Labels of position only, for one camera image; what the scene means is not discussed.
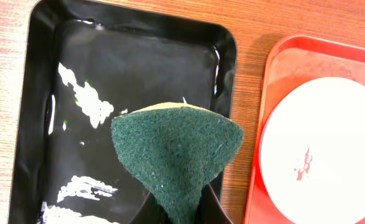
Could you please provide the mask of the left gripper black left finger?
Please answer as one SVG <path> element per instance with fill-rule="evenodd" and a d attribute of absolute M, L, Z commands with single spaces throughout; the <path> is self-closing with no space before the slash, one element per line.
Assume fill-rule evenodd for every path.
<path fill-rule="evenodd" d="M 157 203 L 154 195 L 149 192 L 142 207 L 129 224 L 168 224 L 169 218 L 164 208 Z"/>

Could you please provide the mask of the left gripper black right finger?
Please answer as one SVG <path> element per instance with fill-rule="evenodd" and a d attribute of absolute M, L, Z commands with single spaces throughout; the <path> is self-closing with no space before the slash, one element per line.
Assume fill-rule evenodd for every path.
<path fill-rule="evenodd" d="M 210 184 L 201 191 L 200 204 L 197 210 L 198 224 L 233 224 L 225 214 Z"/>

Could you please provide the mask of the green yellow sponge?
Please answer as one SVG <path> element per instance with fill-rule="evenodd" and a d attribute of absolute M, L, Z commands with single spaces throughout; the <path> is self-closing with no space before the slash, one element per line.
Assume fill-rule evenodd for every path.
<path fill-rule="evenodd" d="M 186 103 L 159 103 L 117 116 L 111 138 L 120 163 L 173 223 L 194 223 L 201 191 L 235 158 L 243 129 Z"/>

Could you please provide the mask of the light blue plate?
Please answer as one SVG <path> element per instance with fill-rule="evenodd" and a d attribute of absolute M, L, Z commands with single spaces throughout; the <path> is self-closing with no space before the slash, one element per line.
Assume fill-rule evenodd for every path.
<path fill-rule="evenodd" d="M 259 157 L 269 197 L 290 221 L 361 221 L 365 86 L 326 77 L 294 89 L 269 116 Z"/>

